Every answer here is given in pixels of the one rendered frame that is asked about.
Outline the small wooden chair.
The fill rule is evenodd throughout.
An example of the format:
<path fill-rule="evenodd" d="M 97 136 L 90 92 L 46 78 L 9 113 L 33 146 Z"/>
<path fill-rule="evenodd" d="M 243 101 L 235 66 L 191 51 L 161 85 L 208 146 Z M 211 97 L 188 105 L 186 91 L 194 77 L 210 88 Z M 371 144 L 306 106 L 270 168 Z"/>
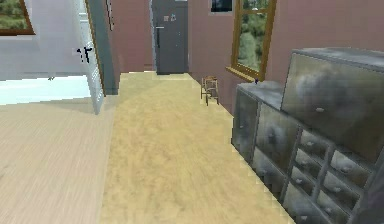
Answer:
<path fill-rule="evenodd" d="M 210 99 L 215 99 L 219 103 L 218 79 L 216 76 L 205 76 L 201 79 L 200 98 L 205 99 L 209 105 Z"/>

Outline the dark grey fridge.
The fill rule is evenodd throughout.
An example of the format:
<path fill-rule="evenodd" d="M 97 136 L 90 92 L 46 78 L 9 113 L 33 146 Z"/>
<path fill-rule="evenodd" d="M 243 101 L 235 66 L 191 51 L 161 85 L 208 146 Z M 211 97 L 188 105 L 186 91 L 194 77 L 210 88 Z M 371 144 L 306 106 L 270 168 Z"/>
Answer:
<path fill-rule="evenodd" d="M 158 75 L 182 74 L 188 71 L 188 2 L 187 0 L 153 0 L 153 25 Z M 161 47 L 156 45 L 156 26 Z"/>

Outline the wooden framed window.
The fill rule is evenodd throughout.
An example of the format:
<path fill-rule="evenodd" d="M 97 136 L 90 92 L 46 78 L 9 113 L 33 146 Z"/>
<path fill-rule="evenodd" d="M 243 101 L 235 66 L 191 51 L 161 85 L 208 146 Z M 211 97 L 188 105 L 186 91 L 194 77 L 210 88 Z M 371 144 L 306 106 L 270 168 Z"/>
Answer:
<path fill-rule="evenodd" d="M 278 0 L 235 0 L 231 64 L 227 70 L 248 82 L 265 80 Z"/>

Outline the white room door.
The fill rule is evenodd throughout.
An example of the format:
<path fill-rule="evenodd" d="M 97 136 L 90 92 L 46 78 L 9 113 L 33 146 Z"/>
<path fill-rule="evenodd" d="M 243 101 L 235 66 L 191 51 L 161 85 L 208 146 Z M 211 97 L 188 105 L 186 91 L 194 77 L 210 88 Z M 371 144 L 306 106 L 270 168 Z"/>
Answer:
<path fill-rule="evenodd" d="M 74 10 L 81 38 L 79 53 L 82 55 L 83 65 L 86 69 L 93 109 L 95 114 L 99 114 L 103 104 L 104 93 L 86 0 L 74 0 Z"/>

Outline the grey metal drawer cabinet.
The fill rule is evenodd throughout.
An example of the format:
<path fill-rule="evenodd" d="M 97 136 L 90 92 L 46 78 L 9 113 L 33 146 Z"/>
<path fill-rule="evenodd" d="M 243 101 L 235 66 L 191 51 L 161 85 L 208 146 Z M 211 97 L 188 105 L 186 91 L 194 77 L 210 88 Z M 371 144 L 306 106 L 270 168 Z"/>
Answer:
<path fill-rule="evenodd" d="M 238 85 L 231 142 L 295 224 L 384 224 L 384 52 L 293 50 Z"/>

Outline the brown framed window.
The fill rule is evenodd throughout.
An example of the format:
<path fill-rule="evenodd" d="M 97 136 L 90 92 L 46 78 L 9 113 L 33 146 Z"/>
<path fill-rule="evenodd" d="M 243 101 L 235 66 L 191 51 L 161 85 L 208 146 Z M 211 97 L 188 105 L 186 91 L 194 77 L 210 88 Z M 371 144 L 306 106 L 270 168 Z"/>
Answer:
<path fill-rule="evenodd" d="M 34 34 L 25 0 L 0 0 L 0 36 Z"/>

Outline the dark framed wall picture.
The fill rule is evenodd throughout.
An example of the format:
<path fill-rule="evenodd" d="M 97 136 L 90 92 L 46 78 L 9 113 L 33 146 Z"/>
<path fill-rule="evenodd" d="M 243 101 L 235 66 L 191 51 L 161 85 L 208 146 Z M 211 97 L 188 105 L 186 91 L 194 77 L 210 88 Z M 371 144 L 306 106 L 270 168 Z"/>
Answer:
<path fill-rule="evenodd" d="M 233 8 L 233 0 L 211 0 L 210 11 L 212 13 L 231 12 Z"/>

